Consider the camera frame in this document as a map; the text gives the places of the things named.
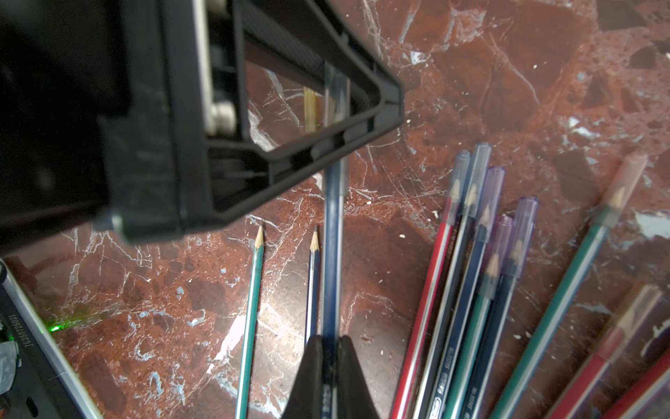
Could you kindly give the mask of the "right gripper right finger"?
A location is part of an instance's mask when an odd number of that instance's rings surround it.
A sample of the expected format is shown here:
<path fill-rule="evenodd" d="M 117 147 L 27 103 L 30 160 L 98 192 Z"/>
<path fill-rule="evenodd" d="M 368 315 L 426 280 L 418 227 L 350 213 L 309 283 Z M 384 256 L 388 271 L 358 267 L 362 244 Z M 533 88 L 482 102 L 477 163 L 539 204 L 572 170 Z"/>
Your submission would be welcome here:
<path fill-rule="evenodd" d="M 337 392 L 338 418 L 380 418 L 349 336 L 341 336 L 338 340 Z"/>

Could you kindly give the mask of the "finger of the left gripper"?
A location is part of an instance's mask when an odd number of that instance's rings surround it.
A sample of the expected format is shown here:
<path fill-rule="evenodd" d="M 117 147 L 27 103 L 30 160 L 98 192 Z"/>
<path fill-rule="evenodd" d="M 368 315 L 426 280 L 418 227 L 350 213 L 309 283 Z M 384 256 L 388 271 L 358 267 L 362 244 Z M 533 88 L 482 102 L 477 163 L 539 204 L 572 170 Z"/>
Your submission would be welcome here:
<path fill-rule="evenodd" d="M 96 227 L 129 244 L 224 228 L 401 124 L 401 82 L 327 1 L 123 1 L 120 24 L 129 107 L 100 122 Z M 326 63 L 351 84 L 330 128 Z"/>

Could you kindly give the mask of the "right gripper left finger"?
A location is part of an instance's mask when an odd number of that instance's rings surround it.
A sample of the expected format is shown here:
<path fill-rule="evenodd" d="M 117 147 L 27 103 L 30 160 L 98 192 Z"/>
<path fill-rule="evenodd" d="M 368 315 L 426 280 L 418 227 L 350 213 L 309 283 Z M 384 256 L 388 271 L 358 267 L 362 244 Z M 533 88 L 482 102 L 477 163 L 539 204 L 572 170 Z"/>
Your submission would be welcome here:
<path fill-rule="evenodd" d="M 282 419 L 321 418 L 324 350 L 321 336 L 308 340 Z"/>

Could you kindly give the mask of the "dark blue pencil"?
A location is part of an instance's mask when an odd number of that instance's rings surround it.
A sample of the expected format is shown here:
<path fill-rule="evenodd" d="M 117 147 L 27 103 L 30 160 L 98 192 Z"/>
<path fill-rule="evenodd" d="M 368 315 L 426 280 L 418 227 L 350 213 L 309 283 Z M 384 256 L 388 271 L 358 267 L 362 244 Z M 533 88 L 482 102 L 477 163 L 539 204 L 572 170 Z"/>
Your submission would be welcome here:
<path fill-rule="evenodd" d="M 320 281 L 319 229 L 315 228 L 310 243 L 308 263 L 307 298 L 305 308 L 305 345 L 317 334 L 319 318 L 319 281 Z"/>

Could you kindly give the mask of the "yellow pencil cap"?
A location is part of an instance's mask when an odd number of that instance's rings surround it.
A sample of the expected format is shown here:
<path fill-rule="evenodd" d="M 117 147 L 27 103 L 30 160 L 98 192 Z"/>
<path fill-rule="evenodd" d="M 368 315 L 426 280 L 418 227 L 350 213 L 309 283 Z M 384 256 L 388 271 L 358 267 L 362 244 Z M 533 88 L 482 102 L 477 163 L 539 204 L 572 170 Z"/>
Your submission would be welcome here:
<path fill-rule="evenodd" d="M 318 96 L 309 87 L 303 89 L 305 132 L 315 133 L 319 127 Z"/>

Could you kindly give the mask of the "blue striped pencil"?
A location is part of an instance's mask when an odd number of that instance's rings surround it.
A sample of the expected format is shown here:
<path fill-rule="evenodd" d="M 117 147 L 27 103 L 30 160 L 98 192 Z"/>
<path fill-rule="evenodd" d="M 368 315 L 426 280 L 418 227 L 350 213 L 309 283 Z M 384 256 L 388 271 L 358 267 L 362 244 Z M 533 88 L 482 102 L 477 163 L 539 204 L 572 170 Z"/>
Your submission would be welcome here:
<path fill-rule="evenodd" d="M 323 234 L 322 338 L 324 348 L 322 418 L 335 418 L 337 344 L 340 338 L 340 288 L 342 237 L 347 160 L 329 167 L 324 174 L 325 220 Z"/>

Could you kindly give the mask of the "clear blue pencil cap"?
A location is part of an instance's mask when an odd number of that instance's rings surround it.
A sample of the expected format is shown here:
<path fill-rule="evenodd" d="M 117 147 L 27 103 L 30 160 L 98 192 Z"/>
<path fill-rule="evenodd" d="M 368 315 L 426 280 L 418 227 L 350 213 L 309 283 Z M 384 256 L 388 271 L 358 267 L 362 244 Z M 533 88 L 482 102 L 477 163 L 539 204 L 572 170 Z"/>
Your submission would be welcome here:
<path fill-rule="evenodd" d="M 330 63 L 325 64 L 324 128 L 330 128 L 350 115 L 351 84 L 349 78 Z"/>

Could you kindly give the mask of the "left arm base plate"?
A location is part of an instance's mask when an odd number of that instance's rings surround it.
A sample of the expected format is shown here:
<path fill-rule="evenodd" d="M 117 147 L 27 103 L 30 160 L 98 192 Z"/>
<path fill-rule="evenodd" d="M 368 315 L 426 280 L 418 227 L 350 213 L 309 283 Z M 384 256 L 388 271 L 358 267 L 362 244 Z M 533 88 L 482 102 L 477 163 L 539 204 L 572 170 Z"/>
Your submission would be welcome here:
<path fill-rule="evenodd" d="M 1 417 L 102 417 L 5 264 L 1 265 Z"/>

